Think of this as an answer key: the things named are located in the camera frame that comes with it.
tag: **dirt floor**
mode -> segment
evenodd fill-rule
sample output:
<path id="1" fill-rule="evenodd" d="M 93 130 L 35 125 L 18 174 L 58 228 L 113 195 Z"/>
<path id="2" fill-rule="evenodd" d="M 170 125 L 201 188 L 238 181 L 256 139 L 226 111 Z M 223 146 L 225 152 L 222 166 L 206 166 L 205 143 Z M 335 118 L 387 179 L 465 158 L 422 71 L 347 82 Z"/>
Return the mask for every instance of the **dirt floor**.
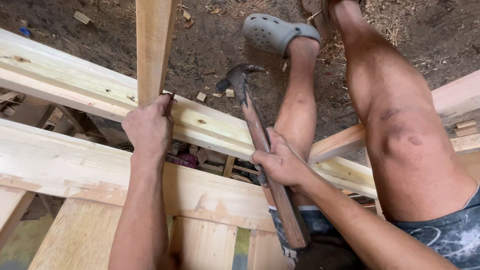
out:
<path id="1" fill-rule="evenodd" d="M 273 125 L 290 63 L 249 46 L 241 34 L 242 20 L 261 12 L 299 22 L 310 14 L 299 0 L 183 0 L 183 5 L 195 24 L 183 29 L 185 21 L 178 16 L 165 89 L 197 102 L 202 91 L 207 98 L 200 103 L 241 118 L 236 99 L 211 95 L 219 79 L 201 71 L 215 68 L 221 78 L 236 64 L 258 64 L 268 74 L 252 75 L 250 86 L 267 125 Z M 479 0 L 363 0 L 360 5 L 365 19 L 397 46 L 432 89 L 480 69 Z M 219 13 L 211 14 L 216 9 Z M 75 11 L 93 22 L 83 24 L 73 17 Z M 0 0 L 0 27 L 22 35 L 19 28 L 25 25 L 35 41 L 136 77 L 134 0 Z M 338 34 L 318 58 L 316 141 L 358 123 L 346 90 Z M 347 157 L 364 163 L 362 151 Z"/>

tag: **gray clog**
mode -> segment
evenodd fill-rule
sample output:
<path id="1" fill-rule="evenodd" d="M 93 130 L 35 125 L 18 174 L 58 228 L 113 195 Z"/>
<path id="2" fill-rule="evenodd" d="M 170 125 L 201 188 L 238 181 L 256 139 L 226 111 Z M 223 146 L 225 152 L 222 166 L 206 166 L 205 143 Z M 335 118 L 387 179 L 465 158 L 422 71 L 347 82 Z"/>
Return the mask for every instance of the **gray clog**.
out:
<path id="1" fill-rule="evenodd" d="M 266 14 L 250 14 L 243 21 L 242 32 L 252 46 L 286 56 L 287 46 L 295 37 L 309 37 L 322 43 L 317 29 L 311 25 L 290 24 Z"/>

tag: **blue object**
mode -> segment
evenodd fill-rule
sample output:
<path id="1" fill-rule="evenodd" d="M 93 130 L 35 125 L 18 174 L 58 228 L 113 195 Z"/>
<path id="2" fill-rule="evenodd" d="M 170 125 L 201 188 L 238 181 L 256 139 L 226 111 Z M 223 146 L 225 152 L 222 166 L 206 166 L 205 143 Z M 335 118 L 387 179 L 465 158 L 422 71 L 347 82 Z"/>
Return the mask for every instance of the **blue object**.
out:
<path id="1" fill-rule="evenodd" d="M 24 33 L 26 36 L 29 36 L 32 34 L 32 32 L 30 32 L 30 30 L 28 30 L 27 28 L 25 27 L 20 27 L 20 32 Z"/>

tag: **hammer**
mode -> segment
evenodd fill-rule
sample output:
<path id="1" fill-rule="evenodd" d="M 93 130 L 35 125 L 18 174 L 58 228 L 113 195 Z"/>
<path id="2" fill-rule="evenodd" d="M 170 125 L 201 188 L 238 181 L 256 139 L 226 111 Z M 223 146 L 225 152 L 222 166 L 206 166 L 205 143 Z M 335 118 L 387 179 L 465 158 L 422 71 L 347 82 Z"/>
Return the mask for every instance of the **hammer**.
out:
<path id="1" fill-rule="evenodd" d="M 248 87 L 248 74 L 255 71 L 265 71 L 265 69 L 257 65 L 240 64 L 228 71 L 226 77 L 215 84 L 215 88 L 218 93 L 223 94 L 227 88 L 233 86 L 252 136 L 253 146 L 255 149 L 270 152 L 268 133 L 260 120 Z M 273 198 L 288 244 L 291 248 L 306 247 L 310 241 L 310 235 L 298 207 L 292 204 L 290 188 L 275 182 L 265 170 L 262 171 L 264 176 L 259 177 L 258 180 L 262 184 L 266 197 Z"/>

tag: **hand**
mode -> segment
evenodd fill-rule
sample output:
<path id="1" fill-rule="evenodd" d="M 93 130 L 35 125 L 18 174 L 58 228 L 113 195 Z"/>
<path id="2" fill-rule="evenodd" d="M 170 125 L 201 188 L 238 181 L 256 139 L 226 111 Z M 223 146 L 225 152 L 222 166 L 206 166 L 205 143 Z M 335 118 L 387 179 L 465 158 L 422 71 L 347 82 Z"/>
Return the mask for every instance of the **hand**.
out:
<path id="1" fill-rule="evenodd" d="M 133 144 L 135 154 L 159 159 L 165 157 L 172 143 L 171 110 L 176 103 L 171 94 L 162 94 L 154 103 L 138 106 L 127 113 L 121 126 Z"/>
<path id="2" fill-rule="evenodd" d="M 274 128 L 267 128 L 267 132 L 270 137 L 270 153 L 256 150 L 250 156 L 250 162 L 261 164 L 276 182 L 304 193 L 304 186 L 313 174 L 310 167 L 291 150 L 285 137 Z"/>

